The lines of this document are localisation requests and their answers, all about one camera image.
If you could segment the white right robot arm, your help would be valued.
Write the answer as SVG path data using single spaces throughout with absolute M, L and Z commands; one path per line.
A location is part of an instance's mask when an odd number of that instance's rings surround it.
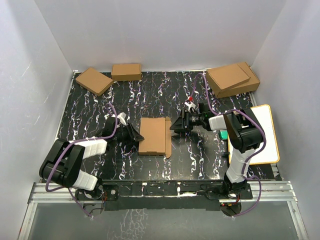
M 266 135 L 252 108 L 234 109 L 223 114 L 214 114 L 204 102 L 198 104 L 198 110 L 192 103 L 185 103 L 170 130 L 175 133 L 187 133 L 194 126 L 207 131 L 226 130 L 232 145 L 231 162 L 224 175 L 220 194 L 233 199 L 247 185 L 247 172 L 251 158 L 257 155 L 261 144 L 265 144 Z

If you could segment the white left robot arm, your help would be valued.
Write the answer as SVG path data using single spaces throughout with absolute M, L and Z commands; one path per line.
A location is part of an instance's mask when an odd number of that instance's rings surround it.
M 104 128 L 90 138 L 75 141 L 56 139 L 39 169 L 39 176 L 58 184 L 59 189 L 82 189 L 91 199 L 99 199 L 104 188 L 98 184 L 96 176 L 82 171 L 81 165 L 84 159 L 105 154 L 108 144 L 114 140 L 120 143 L 144 140 L 133 125 L 125 121 L 125 116 L 122 112 L 118 117 L 107 118 Z

